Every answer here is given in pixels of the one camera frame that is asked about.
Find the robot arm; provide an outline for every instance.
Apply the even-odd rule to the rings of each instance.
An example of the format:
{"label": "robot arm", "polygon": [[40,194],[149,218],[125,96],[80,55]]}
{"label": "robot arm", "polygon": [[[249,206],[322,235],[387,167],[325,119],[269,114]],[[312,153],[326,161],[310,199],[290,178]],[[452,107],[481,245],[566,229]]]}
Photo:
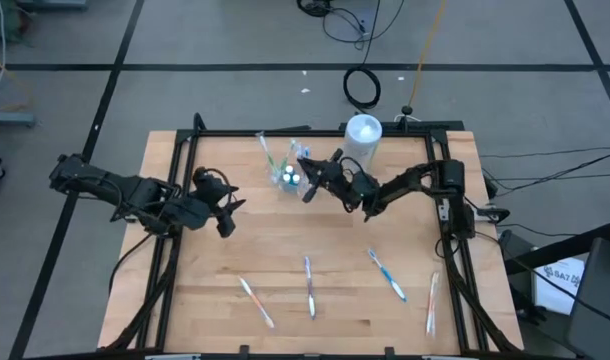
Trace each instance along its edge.
{"label": "robot arm", "polygon": [[[80,155],[61,155],[50,174],[50,187],[68,194],[70,191],[89,193],[116,207],[110,221],[135,216],[145,230],[163,235],[175,226],[192,230],[205,226],[215,217],[221,237],[235,229],[232,212],[245,200],[231,202],[235,186],[223,184],[209,173],[214,169],[198,168],[192,177],[196,191],[181,196],[181,189],[154,178],[123,177],[87,164]],[[218,202],[228,196],[223,207]]]}
{"label": "robot arm", "polygon": [[[347,212],[362,206],[365,221],[377,216],[391,202],[410,192],[422,192],[433,199],[444,199],[449,204],[447,214],[450,231],[461,238],[474,237],[474,212],[465,204],[465,166],[458,160],[438,160],[408,168],[391,181],[379,185],[378,181],[362,169],[353,173],[351,182],[344,173],[344,161],[352,158],[342,157],[343,151],[337,149],[330,160],[298,159],[312,186],[303,197],[304,202],[312,200],[319,186],[328,190],[343,202]],[[433,175],[434,181],[425,186],[422,179]]]}

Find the wooden table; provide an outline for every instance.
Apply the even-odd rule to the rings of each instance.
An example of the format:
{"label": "wooden table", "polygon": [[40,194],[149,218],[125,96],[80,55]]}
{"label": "wooden table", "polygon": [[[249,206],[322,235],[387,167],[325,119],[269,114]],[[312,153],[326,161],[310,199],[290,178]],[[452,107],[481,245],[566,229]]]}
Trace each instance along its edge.
{"label": "wooden table", "polygon": [[[175,132],[150,133],[141,176],[166,179]],[[467,196],[485,204],[487,194],[474,137],[448,132],[451,156],[466,164]],[[303,138],[312,157],[328,158],[342,138]],[[288,138],[269,138],[270,149],[282,156]],[[181,160],[181,174],[185,165]],[[372,173],[382,182],[405,168],[426,162],[422,139],[384,138]],[[319,190],[309,204],[270,184],[265,157],[254,137],[200,138],[195,166],[222,170],[236,195],[247,199],[234,214],[236,231],[221,239],[215,223],[183,234],[165,351],[236,353],[250,345],[253,353],[458,354],[454,316],[443,260],[434,253],[439,238],[435,204],[414,193],[392,203],[385,213],[363,223],[363,214],[347,214],[340,201]],[[489,224],[477,230],[495,236]],[[128,225],[122,252],[144,233]],[[141,305],[154,242],[129,258],[116,275],[99,345],[116,338]],[[403,287],[408,302],[393,292],[367,255],[373,247]],[[497,244],[470,241],[483,307],[515,345],[522,347],[507,276]],[[307,305],[303,256],[312,264],[317,318]],[[430,277],[440,272],[436,338],[425,335]],[[241,288],[238,276],[253,288],[273,318],[268,329],[258,309]],[[469,308],[463,302],[471,348],[476,348]],[[155,310],[148,344],[154,343]]]}

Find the floor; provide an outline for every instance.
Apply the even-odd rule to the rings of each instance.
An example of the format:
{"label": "floor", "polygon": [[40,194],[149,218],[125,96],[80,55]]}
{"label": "floor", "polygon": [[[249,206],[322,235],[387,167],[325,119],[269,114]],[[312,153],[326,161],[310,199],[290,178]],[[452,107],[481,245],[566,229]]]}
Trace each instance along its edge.
{"label": "floor", "polygon": [[[375,1],[334,3],[372,22]],[[377,29],[398,4],[382,1]],[[368,63],[383,69],[377,118],[393,119],[407,102],[415,74],[406,69],[418,61],[438,7],[405,1],[374,41]],[[328,21],[336,36],[354,36],[342,19]],[[93,164],[136,173],[148,132],[188,128],[196,111],[211,129],[337,128],[354,114],[341,90],[344,69],[363,56],[327,38],[320,19],[293,1],[89,0],[87,11],[39,13],[26,43],[7,54],[33,90],[39,124],[0,128],[8,171],[0,184],[0,358],[10,352],[61,214],[65,198],[47,181],[59,154],[81,152],[88,136],[92,150],[98,136]],[[481,154],[610,146],[610,0],[448,0],[426,61],[414,115],[462,120]],[[13,83],[3,84],[0,106],[24,101]],[[360,76],[350,88],[358,98],[372,91]],[[606,153],[483,164],[499,178],[542,177]],[[601,173],[610,173],[610,159],[575,174]],[[610,177],[551,181],[497,203],[512,211],[511,223],[582,232],[610,222]],[[124,231],[107,222],[109,210],[76,205],[25,356],[94,350]],[[513,230],[536,245],[557,240]],[[530,350],[564,354],[529,329],[524,336]]]}

